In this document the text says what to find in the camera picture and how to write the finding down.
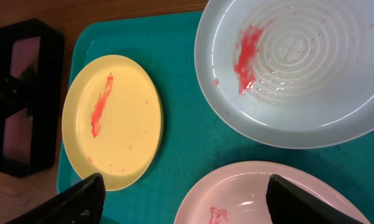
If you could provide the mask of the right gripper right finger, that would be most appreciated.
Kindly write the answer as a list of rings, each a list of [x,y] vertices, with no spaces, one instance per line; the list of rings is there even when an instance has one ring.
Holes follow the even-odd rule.
[[[277,174],[269,178],[266,204],[273,224],[362,224]]]

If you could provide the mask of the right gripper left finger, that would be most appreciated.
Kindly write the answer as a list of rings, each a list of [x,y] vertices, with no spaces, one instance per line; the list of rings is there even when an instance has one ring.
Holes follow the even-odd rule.
[[[98,224],[106,189],[103,176],[94,173],[10,224]]]

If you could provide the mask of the white pink plate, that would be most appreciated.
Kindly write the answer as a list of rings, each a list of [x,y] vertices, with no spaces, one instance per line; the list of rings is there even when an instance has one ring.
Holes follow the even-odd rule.
[[[278,174],[352,218],[368,223],[361,211],[318,178],[286,165],[245,161],[207,174],[184,197],[174,223],[271,223],[266,191]]]

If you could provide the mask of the yellow-green plate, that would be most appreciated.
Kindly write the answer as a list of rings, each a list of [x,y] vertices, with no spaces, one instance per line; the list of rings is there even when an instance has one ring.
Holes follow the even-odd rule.
[[[66,155],[81,179],[100,173],[107,191],[135,183],[153,161],[164,115],[146,71],[122,55],[87,64],[68,90],[62,113]]]

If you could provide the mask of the light blue plate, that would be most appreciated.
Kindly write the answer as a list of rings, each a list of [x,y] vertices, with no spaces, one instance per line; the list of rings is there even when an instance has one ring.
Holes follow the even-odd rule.
[[[312,149],[374,130],[374,0],[209,1],[194,61],[211,108],[252,140]]]

